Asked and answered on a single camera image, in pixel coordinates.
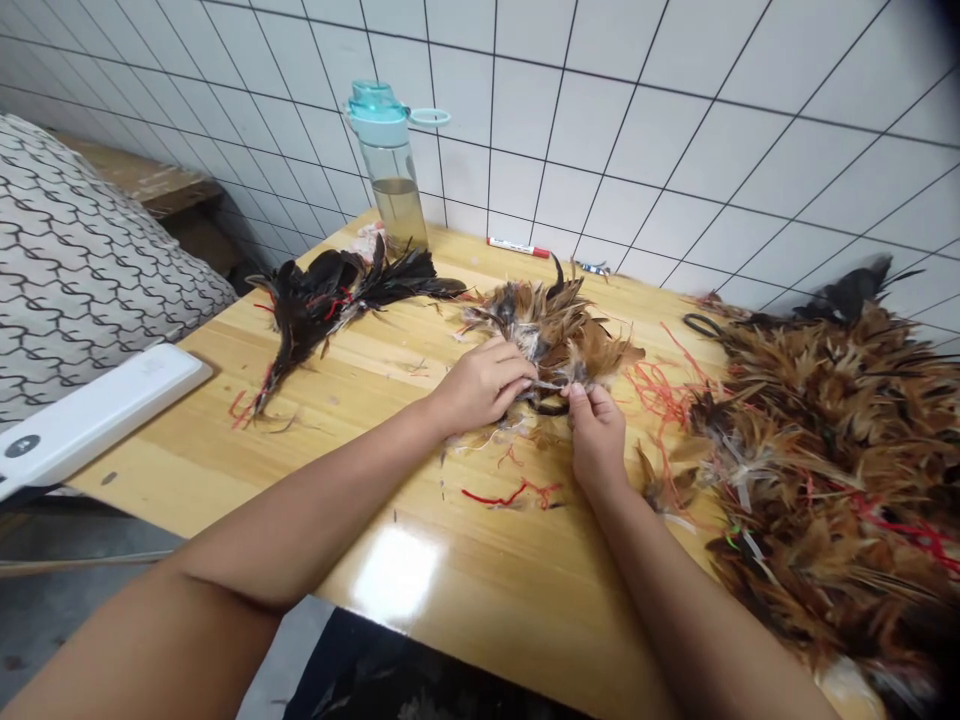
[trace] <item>plastic bottle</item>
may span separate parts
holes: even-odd
[[[411,110],[386,83],[353,82],[346,115],[360,140],[360,152],[373,185],[380,219],[394,253],[427,247],[427,227],[420,207],[420,188],[413,166],[407,123],[435,128],[450,122],[450,114],[435,108]]]

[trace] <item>white device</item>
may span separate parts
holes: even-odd
[[[0,434],[0,500],[63,482],[212,374],[175,345],[155,345]]]

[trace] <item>table surface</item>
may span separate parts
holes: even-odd
[[[321,247],[348,246],[356,230],[375,219],[368,212]],[[490,248],[445,228],[430,228],[430,246],[441,276],[480,290],[506,278],[554,276],[548,260]],[[301,265],[319,251],[305,255]],[[688,300],[626,278],[605,282],[593,275],[583,294],[596,303],[597,314],[614,318],[614,334],[621,323],[627,334],[632,328],[635,343],[646,348],[648,360],[663,363],[671,382],[692,373],[661,321],[708,374],[722,373],[720,347],[680,321],[692,309]],[[456,304],[435,307],[417,298],[392,305],[382,319],[368,316],[341,332],[323,360],[316,356],[294,373],[267,408],[273,420],[233,430],[231,403],[240,390],[248,397],[256,391],[277,349],[270,316],[254,307],[265,301],[257,290],[181,342],[215,369],[213,378],[70,484],[191,537],[427,393],[470,347],[454,337],[461,325]],[[637,439],[659,469],[650,441],[659,420],[643,412],[625,378],[613,394],[629,425],[628,473],[638,477]],[[548,422],[569,437],[565,420]],[[668,446],[678,439],[667,433]],[[440,451],[430,457],[317,594],[590,715],[676,717],[626,589],[574,485],[569,443],[540,451],[519,439],[514,462],[503,458],[509,439],[500,440],[495,436],[478,450],[448,450],[442,463]],[[461,493],[506,497],[521,476],[538,486],[562,483],[553,499],[565,506],[542,511],[527,500],[518,510],[490,509]],[[693,514],[708,522],[714,512],[704,499]],[[706,534],[670,527],[707,567]]]
[[[67,133],[52,134],[68,148],[83,155],[100,177],[119,187],[155,218],[164,218],[193,207],[222,192],[216,181],[203,173],[164,165]]]

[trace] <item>pile of feathers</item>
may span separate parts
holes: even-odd
[[[474,328],[500,333],[537,367],[538,380],[518,399],[541,415],[567,412],[566,403],[555,402],[565,385],[578,382],[609,390],[622,362],[644,357],[642,348],[610,335],[603,326],[606,318],[590,315],[592,303],[580,295],[583,278],[565,280],[560,261],[551,257],[557,269],[552,285],[507,282],[464,310],[464,333]]]
[[[438,278],[430,251],[423,247],[408,247],[389,260],[381,234],[375,238],[370,262],[355,252],[326,250],[305,272],[288,260],[270,275],[254,275],[247,282],[270,294],[280,333],[277,356],[252,402],[253,417],[320,343],[322,358],[330,337],[368,311],[417,295],[455,298],[467,289],[459,280]]]
[[[889,267],[791,318],[705,299],[729,379],[694,398],[681,484],[716,489],[718,578],[813,670],[850,658],[891,716],[956,718],[960,364],[881,306]]]

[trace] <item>floor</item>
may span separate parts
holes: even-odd
[[[175,548],[180,539],[132,518],[35,516],[0,540],[0,560],[98,557]],[[106,567],[0,579],[0,708],[137,567]],[[280,626],[238,714],[283,715],[333,606],[307,598]]]

